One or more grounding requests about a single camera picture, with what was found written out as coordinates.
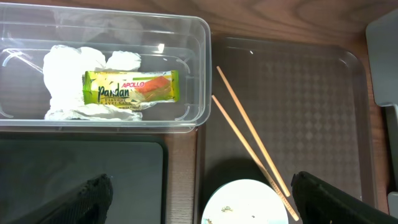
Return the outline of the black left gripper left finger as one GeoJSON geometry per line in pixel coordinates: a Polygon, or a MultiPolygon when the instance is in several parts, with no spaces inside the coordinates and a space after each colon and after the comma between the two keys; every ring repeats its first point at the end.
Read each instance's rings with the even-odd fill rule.
{"type": "Polygon", "coordinates": [[[105,224],[112,201],[111,179],[101,174],[11,224],[105,224]]]}

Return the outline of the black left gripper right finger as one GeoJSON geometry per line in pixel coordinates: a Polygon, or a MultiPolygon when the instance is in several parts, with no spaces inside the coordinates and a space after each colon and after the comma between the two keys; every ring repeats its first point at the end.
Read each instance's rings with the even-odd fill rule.
{"type": "Polygon", "coordinates": [[[397,224],[385,214],[314,175],[301,171],[291,182],[303,224],[397,224]]]}

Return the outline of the long wooden chopstick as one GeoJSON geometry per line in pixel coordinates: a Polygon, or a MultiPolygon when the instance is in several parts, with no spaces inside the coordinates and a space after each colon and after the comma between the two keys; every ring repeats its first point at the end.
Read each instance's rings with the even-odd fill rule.
{"type": "Polygon", "coordinates": [[[217,100],[215,95],[212,95],[211,97],[212,97],[212,100],[215,102],[216,106],[218,107],[218,109],[221,111],[221,113],[224,116],[224,118],[227,120],[228,124],[230,125],[230,127],[232,128],[234,133],[237,135],[238,139],[243,144],[243,146],[246,149],[246,151],[249,153],[249,155],[251,156],[253,161],[256,163],[256,165],[258,166],[258,168],[260,169],[260,171],[262,172],[264,177],[270,183],[270,185],[273,188],[273,190],[276,192],[278,197],[283,202],[283,204],[284,204],[285,208],[287,209],[288,213],[290,214],[290,216],[296,222],[299,221],[299,216],[297,215],[297,213],[295,212],[295,210],[293,209],[291,204],[288,202],[288,200],[286,199],[285,195],[281,192],[281,190],[278,187],[278,185],[276,184],[276,182],[272,179],[271,175],[268,173],[268,171],[266,170],[266,168],[264,167],[264,165],[262,164],[260,159],[257,157],[256,153],[253,151],[252,147],[249,145],[247,140],[244,138],[244,136],[242,135],[242,133],[238,129],[238,127],[235,125],[233,120],[229,117],[228,113],[222,107],[221,103],[217,100]]]}

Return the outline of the light blue rice bowl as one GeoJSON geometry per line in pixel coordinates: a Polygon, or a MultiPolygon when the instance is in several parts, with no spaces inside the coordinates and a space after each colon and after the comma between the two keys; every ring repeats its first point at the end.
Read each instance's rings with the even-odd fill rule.
{"type": "Polygon", "coordinates": [[[283,202],[267,184],[234,180],[219,187],[203,211],[201,224],[288,224],[283,202]]]}

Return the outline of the yellow snack wrapper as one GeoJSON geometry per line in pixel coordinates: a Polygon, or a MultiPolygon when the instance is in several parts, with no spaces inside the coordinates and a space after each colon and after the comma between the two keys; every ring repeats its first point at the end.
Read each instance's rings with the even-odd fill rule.
{"type": "Polygon", "coordinates": [[[86,105],[113,105],[133,111],[156,103],[174,103],[180,99],[179,72],[86,72],[83,98],[86,105]]]}

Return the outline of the short wooden chopstick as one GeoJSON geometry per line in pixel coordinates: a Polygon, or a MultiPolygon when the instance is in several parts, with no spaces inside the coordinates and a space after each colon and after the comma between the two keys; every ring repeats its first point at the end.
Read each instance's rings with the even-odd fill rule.
{"type": "Polygon", "coordinates": [[[270,155],[269,155],[264,143],[260,139],[260,137],[259,137],[254,125],[252,124],[252,122],[249,119],[246,111],[244,110],[239,98],[236,96],[234,90],[232,89],[231,85],[229,84],[229,81],[227,80],[227,78],[224,75],[224,73],[221,70],[221,68],[219,66],[217,66],[216,69],[217,69],[218,73],[220,74],[224,84],[226,85],[226,87],[227,87],[227,89],[229,91],[229,94],[233,98],[233,101],[234,101],[235,105],[237,106],[239,112],[241,113],[241,116],[243,117],[243,119],[244,119],[246,125],[248,126],[251,134],[253,135],[257,145],[259,146],[259,148],[260,148],[260,150],[262,152],[262,155],[265,157],[265,160],[267,161],[269,167],[271,168],[271,171],[272,171],[273,175],[275,176],[277,182],[281,186],[283,193],[285,194],[286,197],[289,197],[290,196],[290,191],[288,190],[288,188],[287,188],[285,182],[283,181],[279,171],[277,170],[273,160],[271,159],[271,157],[270,157],[270,155]]]}

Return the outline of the white napkin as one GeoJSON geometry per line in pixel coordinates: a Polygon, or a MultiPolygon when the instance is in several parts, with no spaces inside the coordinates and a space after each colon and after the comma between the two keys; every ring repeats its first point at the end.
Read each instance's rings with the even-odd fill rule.
{"type": "Polygon", "coordinates": [[[83,78],[87,71],[135,72],[141,56],[114,51],[110,58],[91,47],[78,49],[54,45],[44,57],[44,83],[50,92],[50,109],[45,120],[140,121],[142,113],[110,105],[84,103],[83,78]]]}

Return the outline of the grey dishwasher rack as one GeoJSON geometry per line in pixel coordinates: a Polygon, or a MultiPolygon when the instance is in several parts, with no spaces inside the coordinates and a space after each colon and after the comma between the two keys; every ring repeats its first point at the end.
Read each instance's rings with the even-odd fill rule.
{"type": "Polygon", "coordinates": [[[375,103],[384,108],[394,181],[397,182],[397,10],[366,28],[375,103]]]}

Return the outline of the black plastic tray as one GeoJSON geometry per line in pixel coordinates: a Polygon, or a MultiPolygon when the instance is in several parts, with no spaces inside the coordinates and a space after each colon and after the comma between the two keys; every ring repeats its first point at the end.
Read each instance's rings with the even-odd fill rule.
{"type": "Polygon", "coordinates": [[[165,223],[168,160],[155,136],[2,134],[1,222],[106,174],[113,201],[105,223],[165,223]]]}

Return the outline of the dark brown serving tray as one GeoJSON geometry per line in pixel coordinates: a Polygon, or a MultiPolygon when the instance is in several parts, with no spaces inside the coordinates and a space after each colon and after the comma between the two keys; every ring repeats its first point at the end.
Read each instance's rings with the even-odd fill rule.
{"type": "Polygon", "coordinates": [[[284,182],[305,171],[375,207],[366,72],[327,45],[220,37],[212,93],[253,149],[233,89],[284,182]]]}

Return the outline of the clear plastic bin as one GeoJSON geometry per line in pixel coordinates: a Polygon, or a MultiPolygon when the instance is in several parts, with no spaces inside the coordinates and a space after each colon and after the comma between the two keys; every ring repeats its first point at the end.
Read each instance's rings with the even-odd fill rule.
{"type": "Polygon", "coordinates": [[[211,35],[199,17],[79,7],[1,4],[1,130],[187,133],[211,107],[211,35]],[[179,72],[180,99],[140,121],[45,120],[51,95],[44,57],[54,45],[139,54],[135,72],[179,72]]]}

